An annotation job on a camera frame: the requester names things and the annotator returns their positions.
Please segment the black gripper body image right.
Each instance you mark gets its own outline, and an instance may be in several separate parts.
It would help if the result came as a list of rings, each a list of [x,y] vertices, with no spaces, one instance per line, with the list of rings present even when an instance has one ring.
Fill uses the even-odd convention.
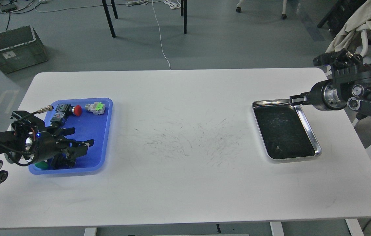
[[[321,111],[339,110],[339,103],[331,97],[331,100],[326,98],[326,91],[332,91],[332,82],[318,82],[313,85],[309,92],[309,103],[316,109]]]

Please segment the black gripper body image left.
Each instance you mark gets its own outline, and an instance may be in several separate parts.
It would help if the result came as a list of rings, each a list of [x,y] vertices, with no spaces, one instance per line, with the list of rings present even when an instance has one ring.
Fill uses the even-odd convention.
[[[39,163],[54,157],[67,157],[73,143],[73,139],[63,135],[53,136],[45,131],[36,133],[26,140],[26,151],[30,154],[25,155],[25,160]]]

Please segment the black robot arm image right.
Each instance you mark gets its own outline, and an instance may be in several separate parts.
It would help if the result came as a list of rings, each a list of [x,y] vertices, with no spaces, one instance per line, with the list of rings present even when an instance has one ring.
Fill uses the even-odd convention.
[[[329,65],[331,79],[316,83],[309,92],[290,96],[291,105],[311,105],[321,111],[348,107],[357,112],[358,120],[371,117],[371,63],[342,49],[319,55],[313,64]]]

